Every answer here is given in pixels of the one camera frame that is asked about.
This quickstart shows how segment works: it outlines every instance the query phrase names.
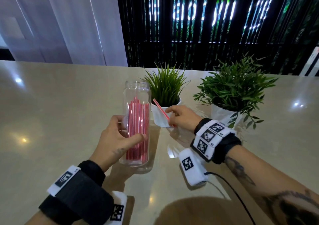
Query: artificial plant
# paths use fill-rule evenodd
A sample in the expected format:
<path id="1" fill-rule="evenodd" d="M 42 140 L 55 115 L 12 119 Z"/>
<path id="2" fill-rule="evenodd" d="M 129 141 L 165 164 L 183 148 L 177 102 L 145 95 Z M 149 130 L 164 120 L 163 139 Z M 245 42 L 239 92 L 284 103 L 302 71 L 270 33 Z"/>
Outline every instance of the artificial plant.
<path id="1" fill-rule="evenodd" d="M 169 63 L 167 66 L 165 64 L 164 68 L 157 65 L 156 67 L 158 73 L 146 71 L 147 74 L 144 76 L 144 80 L 150 85 L 152 100 L 155 98 L 162 107 L 178 104 L 181 91 L 190 82 L 185 81 L 185 70 L 180 72 L 176 65 L 170 67 Z"/>
<path id="2" fill-rule="evenodd" d="M 233 128 L 238 114 L 246 115 L 244 122 L 249 118 L 246 128 L 263 120 L 251 116 L 253 110 L 258 109 L 258 104 L 263 103 L 263 90 L 275 86 L 278 78 L 266 76 L 261 71 L 262 65 L 257 64 L 261 59 L 254 59 L 252 56 L 244 55 L 239 62 L 230 65 L 220 61 L 221 65 L 210 72 L 213 76 L 202 79 L 203 83 L 197 86 L 200 89 L 198 94 L 193 95 L 194 100 L 203 104 L 214 104 L 225 110 L 235 111 L 228 122 L 228 127 Z"/>

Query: black slatted wall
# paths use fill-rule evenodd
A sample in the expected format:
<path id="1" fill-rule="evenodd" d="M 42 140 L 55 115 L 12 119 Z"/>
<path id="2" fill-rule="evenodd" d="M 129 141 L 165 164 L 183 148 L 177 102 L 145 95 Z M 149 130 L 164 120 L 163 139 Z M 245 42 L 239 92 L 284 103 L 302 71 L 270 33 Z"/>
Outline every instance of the black slatted wall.
<path id="1" fill-rule="evenodd" d="M 118 0 L 129 66 L 212 70 L 247 52 L 298 75 L 319 41 L 319 0 Z"/>

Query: beige table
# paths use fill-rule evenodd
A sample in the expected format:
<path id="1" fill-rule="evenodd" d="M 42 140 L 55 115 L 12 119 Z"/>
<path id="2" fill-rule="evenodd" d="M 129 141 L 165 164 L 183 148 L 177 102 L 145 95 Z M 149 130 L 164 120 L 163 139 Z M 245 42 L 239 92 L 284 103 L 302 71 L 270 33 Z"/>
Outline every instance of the beige table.
<path id="1" fill-rule="evenodd" d="M 71 164 L 93 152 L 113 114 L 122 113 L 126 80 L 142 68 L 0 61 L 0 224 L 23 224 L 46 197 L 46 189 Z M 210 108 L 193 102 L 204 71 L 186 71 L 190 84 L 182 104 L 202 116 Z M 319 193 L 319 78 L 281 76 L 266 90 L 256 130 L 238 130 L 244 146 Z M 176 154 L 191 135 L 151 126 L 151 160 L 144 174 L 116 164 L 103 187 L 124 191 L 124 224 L 251 224 L 241 203 L 215 177 L 199 189 L 185 183 Z M 257 224 L 271 224 L 225 165 L 209 164 L 238 191 Z"/>

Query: tattoo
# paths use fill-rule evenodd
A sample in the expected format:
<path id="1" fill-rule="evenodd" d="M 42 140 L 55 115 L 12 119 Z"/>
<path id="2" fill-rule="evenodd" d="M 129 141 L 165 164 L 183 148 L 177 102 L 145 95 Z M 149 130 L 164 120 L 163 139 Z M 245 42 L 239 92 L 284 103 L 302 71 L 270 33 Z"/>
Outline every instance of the tattoo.
<path id="1" fill-rule="evenodd" d="M 118 148 L 117 150 L 114 150 L 113 153 L 115 155 L 124 155 L 125 153 L 125 148 Z"/>
<path id="2" fill-rule="evenodd" d="M 281 224 L 278 220 L 280 215 L 276 215 L 276 211 L 280 210 L 284 213 L 288 225 L 319 224 L 319 204 L 310 197 L 309 190 L 305 190 L 305 195 L 296 191 L 283 191 L 273 196 L 263 197 L 263 199 L 271 217 L 277 224 Z"/>
<path id="3" fill-rule="evenodd" d="M 253 180 L 245 173 L 245 168 L 233 158 L 226 156 L 225 164 L 229 167 L 231 172 L 237 177 L 245 179 L 248 183 L 256 185 Z"/>

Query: hand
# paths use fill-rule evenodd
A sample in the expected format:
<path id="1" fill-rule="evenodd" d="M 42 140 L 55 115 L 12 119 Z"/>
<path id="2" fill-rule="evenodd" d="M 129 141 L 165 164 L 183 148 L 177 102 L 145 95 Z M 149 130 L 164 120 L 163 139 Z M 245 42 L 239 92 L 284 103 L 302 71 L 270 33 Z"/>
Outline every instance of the hand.
<path id="1" fill-rule="evenodd" d="M 145 134 L 135 134 L 132 137 L 125 138 L 121 134 L 122 126 L 120 122 L 122 120 L 123 116 L 112 116 L 110 123 L 101 133 L 98 146 L 89 158 L 89 160 L 97 163 L 103 172 L 106 172 L 116 163 L 129 148 L 147 139 Z"/>
<path id="2" fill-rule="evenodd" d="M 191 132 L 194 132 L 198 123 L 203 119 L 186 106 L 170 106 L 165 112 L 173 112 L 175 114 L 172 114 L 168 121 L 170 126 L 177 125 Z"/>

